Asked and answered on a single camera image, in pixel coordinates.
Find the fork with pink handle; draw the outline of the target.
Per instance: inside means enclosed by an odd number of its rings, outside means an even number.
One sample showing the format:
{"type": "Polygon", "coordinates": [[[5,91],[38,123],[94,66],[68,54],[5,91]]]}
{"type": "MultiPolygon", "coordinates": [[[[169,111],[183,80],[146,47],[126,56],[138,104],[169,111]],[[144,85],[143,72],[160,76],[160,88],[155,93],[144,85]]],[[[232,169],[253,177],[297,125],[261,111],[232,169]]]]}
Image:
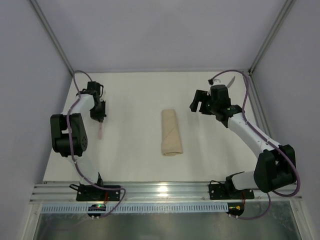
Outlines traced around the fork with pink handle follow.
{"type": "Polygon", "coordinates": [[[98,139],[101,140],[103,138],[103,123],[99,123],[99,129],[98,129],[98,139]]]}

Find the knife with pink handle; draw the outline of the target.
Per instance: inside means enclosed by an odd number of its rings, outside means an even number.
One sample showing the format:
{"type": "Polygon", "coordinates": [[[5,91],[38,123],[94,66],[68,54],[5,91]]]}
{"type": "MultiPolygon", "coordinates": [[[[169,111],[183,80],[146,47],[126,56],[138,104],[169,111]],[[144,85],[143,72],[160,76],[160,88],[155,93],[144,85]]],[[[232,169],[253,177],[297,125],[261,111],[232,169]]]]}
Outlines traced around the knife with pink handle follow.
{"type": "Polygon", "coordinates": [[[230,80],[230,82],[226,85],[226,87],[227,87],[227,88],[230,88],[230,87],[233,85],[235,79],[236,79],[236,77],[234,76],[234,77],[230,80]]]}

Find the beige cloth napkin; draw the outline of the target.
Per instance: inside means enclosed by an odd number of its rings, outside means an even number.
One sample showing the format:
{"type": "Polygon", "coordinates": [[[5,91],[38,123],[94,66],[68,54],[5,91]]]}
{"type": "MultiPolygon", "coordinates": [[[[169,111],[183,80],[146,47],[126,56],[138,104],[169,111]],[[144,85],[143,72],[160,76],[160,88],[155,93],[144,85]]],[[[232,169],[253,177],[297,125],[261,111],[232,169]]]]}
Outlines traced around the beige cloth napkin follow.
{"type": "Polygon", "coordinates": [[[161,153],[163,156],[175,156],[183,153],[178,118],[174,109],[161,112],[161,153]]]}

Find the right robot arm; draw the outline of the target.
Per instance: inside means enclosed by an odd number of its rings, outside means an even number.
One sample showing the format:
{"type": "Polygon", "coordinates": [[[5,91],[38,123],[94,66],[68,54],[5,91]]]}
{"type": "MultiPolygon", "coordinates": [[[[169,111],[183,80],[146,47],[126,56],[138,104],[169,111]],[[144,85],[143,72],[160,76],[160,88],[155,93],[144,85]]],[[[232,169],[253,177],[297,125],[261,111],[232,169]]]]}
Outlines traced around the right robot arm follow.
{"type": "Polygon", "coordinates": [[[237,191],[259,189],[276,193],[277,189],[299,181],[295,150],[268,137],[244,115],[239,105],[233,105],[228,88],[218,84],[209,91],[196,90],[189,106],[192,112],[215,116],[227,129],[235,133],[257,158],[251,172],[235,173],[226,178],[237,191]]]}

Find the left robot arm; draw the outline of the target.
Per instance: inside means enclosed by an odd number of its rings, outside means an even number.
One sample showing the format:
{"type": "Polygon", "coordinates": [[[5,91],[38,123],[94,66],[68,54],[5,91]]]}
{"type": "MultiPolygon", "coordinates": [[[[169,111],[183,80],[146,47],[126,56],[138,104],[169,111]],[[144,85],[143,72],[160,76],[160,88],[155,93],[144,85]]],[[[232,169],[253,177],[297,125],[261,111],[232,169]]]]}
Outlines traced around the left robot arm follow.
{"type": "Polygon", "coordinates": [[[89,140],[84,117],[89,115],[100,124],[104,122],[107,115],[106,102],[101,99],[103,90],[102,84],[89,81],[87,88],[77,92],[76,100],[68,111],[50,117],[53,151],[68,159],[77,172],[81,185],[91,185],[99,190],[104,189],[104,183],[86,154],[89,140]]]}

